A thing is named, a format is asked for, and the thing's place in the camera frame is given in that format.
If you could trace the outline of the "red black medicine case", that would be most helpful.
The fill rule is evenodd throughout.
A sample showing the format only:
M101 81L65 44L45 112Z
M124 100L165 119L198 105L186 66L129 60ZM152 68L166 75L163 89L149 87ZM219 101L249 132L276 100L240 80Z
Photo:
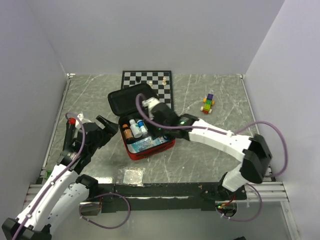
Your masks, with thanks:
M136 97L138 94L143 94L143 96L146 99L149 99L152 97L155 97L155 98L158 97L157 94L154 92L154 90L152 90L152 88L146 83L138 84L125 89L116 90L109 93L107 96L112 112L119 117L118 124L119 124L120 134L124 143L124 147L127 151L128 156L133 161L145 159L152 155L168 150L172 148L176 143L175 137L170 137L170 140L167 140L167 142L162 143L158 146L149 148L147 150L144 150L138 153L129 152L128 146L127 146L128 144L135 143L147 137L152 137L153 125L149 124L142 118L142 116L140 115L136 107ZM134 138L130 141L126 140L124 137L122 125L127 124L130 127L129 121L131 119L134 119L136 122L138 120L142 120L145 127L148 130L148 134L142 135L139 138Z

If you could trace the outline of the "blue wipes packet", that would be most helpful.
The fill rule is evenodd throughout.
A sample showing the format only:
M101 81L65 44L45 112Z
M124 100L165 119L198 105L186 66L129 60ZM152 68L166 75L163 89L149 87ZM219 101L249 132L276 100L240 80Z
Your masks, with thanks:
M128 144L127 148L130 153L136 154L136 153L148 150L150 148L156 147L156 146L161 145L166 142L167 142L167 140L165 138L163 138L162 136L155 138L155 139L152 139L151 136L148 136L142 140L139 140L139 141L134 142L132 144Z

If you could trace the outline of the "white medicine bottle green label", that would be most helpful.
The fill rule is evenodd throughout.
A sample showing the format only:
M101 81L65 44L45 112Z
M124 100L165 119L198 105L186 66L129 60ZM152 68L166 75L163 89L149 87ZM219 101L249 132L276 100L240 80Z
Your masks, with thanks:
M132 131L133 137L136 139L140 138L143 134L137 122L134 119L130 119L129 123L130 123L130 129Z

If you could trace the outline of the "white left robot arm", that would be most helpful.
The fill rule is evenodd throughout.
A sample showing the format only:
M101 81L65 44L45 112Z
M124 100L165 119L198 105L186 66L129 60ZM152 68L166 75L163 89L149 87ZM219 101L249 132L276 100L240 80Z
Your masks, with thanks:
M50 240L57 220L72 207L98 197L98 180L81 172L119 126L101 115L96 120L103 127L90 121L82 123L78 117L67 118L62 152L51 175L27 207L1 226L7 240Z

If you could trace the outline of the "brown bottle orange cap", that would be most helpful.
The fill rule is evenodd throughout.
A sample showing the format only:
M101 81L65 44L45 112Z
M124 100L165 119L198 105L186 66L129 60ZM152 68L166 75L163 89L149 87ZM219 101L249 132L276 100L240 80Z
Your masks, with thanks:
M127 141L131 141L132 139L134 139L133 133L132 133L130 127L127 124L123 124L122 125L122 131L123 131L123 134L124 134L124 138Z

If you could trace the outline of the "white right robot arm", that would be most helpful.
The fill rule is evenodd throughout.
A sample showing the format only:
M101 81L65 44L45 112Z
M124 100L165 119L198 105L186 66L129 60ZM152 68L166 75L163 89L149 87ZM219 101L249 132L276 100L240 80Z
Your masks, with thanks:
M177 115L165 103L155 98L145 100L142 105L147 108L153 126L157 127L161 134L210 146L239 161L239 164L224 173L219 181L218 193L221 198L230 199L247 183L263 182L272 159L263 136L241 135L215 127L190 114Z

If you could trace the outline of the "small dropper bottle blue label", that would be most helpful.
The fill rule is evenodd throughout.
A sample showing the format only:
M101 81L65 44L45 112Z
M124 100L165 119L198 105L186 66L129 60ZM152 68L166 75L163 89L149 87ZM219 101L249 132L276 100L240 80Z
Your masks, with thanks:
M139 119L139 120L137 121L137 124L138 124L138 126L139 126L142 134L143 134L143 135L147 135L147 134L148 134L148 129L146 128L144 122L143 122L141 119Z

